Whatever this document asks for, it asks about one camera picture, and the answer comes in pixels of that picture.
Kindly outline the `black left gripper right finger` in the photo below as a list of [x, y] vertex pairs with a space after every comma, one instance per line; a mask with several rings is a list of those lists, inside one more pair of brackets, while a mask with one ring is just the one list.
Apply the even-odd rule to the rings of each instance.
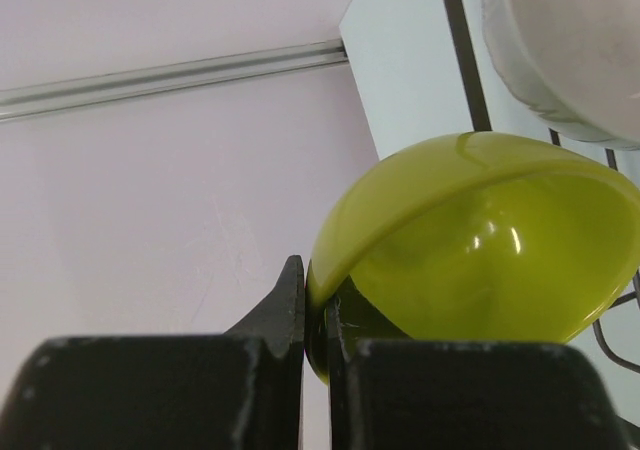
[[330, 300], [335, 449], [634, 449], [578, 350], [408, 338], [345, 281]]

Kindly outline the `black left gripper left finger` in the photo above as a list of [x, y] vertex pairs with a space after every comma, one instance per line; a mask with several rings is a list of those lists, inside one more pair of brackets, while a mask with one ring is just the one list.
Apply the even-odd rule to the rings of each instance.
[[221, 334], [43, 341], [1, 410], [5, 449], [297, 449], [304, 268]]

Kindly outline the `yellow green bowl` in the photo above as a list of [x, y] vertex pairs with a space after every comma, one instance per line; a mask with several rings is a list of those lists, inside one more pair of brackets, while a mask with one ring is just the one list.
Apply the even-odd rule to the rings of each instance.
[[564, 344], [639, 266], [639, 189], [547, 142], [449, 134], [374, 165], [335, 203], [307, 274], [308, 361], [328, 376], [345, 283], [415, 340]]

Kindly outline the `dark wire dish rack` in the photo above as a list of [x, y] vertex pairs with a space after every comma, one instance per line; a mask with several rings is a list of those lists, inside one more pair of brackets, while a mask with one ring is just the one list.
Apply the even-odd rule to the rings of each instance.
[[[474, 52], [469, 25], [464, 10], [463, 0], [443, 0], [451, 32], [456, 59], [462, 77], [465, 98], [474, 131], [491, 131], [492, 126], [486, 105], [485, 95], [478, 71], [477, 59]], [[607, 164], [618, 170], [614, 151], [606, 150]], [[639, 271], [632, 279], [633, 292], [616, 299], [610, 309], [635, 300], [639, 309]], [[615, 364], [639, 374], [639, 364], [626, 360], [616, 354], [607, 343], [600, 320], [592, 325], [596, 342], [606, 357]]]

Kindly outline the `white bowl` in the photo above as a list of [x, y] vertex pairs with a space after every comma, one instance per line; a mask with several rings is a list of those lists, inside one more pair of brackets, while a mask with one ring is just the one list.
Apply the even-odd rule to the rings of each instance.
[[481, 0], [509, 93], [562, 136], [639, 148], [639, 0]]

